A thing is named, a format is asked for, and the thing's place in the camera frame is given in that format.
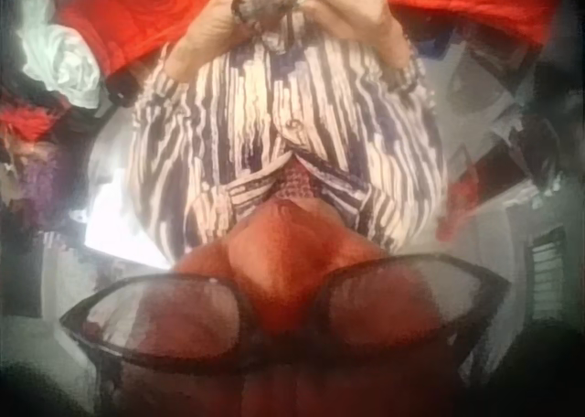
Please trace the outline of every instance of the striped shirt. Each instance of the striped shirt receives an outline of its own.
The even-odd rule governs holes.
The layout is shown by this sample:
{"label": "striped shirt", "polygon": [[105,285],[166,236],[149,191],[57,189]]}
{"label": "striped shirt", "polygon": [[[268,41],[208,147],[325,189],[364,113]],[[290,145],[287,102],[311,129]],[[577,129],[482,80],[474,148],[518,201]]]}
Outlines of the striped shirt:
{"label": "striped shirt", "polygon": [[202,67],[163,71],[134,112],[128,187],[144,228],[175,262],[224,236],[300,162],[347,227],[390,252],[433,214],[445,168],[420,61],[385,68],[373,49],[294,18],[285,53],[260,40]]}

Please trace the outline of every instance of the red fabric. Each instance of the red fabric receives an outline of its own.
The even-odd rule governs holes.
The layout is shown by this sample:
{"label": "red fabric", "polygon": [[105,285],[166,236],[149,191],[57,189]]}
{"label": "red fabric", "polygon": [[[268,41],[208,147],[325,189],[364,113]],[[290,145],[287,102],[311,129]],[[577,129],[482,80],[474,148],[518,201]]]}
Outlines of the red fabric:
{"label": "red fabric", "polygon": [[45,134],[67,108],[49,110],[22,102],[2,91],[2,105],[0,105],[0,125],[8,126],[27,141],[36,141]]}
{"label": "red fabric", "polygon": [[[76,28],[90,45],[102,72],[181,37],[208,0],[70,0],[58,21]],[[535,43],[544,43],[559,0],[390,0],[390,3],[460,13]]]}

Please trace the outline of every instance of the hand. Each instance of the hand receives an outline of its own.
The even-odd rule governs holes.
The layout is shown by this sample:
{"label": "hand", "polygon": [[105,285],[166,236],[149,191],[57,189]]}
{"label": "hand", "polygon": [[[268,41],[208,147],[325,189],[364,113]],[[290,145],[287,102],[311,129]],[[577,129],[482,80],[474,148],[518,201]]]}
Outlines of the hand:
{"label": "hand", "polygon": [[252,36],[253,31],[234,18],[232,1],[210,0],[191,23],[165,63],[171,78],[189,80],[201,66]]}
{"label": "hand", "polygon": [[388,0],[306,0],[301,9],[332,36],[374,47],[393,67],[408,64],[410,46]]}

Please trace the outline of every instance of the eyeglasses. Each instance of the eyeglasses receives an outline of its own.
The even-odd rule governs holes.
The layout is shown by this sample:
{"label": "eyeglasses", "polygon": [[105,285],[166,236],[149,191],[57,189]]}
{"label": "eyeglasses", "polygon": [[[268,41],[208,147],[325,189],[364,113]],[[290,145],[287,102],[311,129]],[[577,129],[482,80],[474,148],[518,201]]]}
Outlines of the eyeglasses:
{"label": "eyeglasses", "polygon": [[439,337],[452,338],[463,362],[507,287],[484,267],[445,254],[363,262],[332,274],[299,330],[270,337],[233,282],[171,273],[119,281],[60,322],[91,358],[174,373],[353,363]]}

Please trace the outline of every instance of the white cloth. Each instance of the white cloth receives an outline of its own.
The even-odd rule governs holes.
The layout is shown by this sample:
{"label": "white cloth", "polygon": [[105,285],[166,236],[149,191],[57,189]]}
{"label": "white cloth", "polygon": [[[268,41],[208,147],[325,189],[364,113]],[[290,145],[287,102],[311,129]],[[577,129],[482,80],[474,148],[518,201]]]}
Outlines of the white cloth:
{"label": "white cloth", "polygon": [[49,24],[55,14],[53,0],[22,0],[22,39],[27,63],[24,73],[58,91],[69,102],[94,109],[100,101],[100,67],[80,33]]}

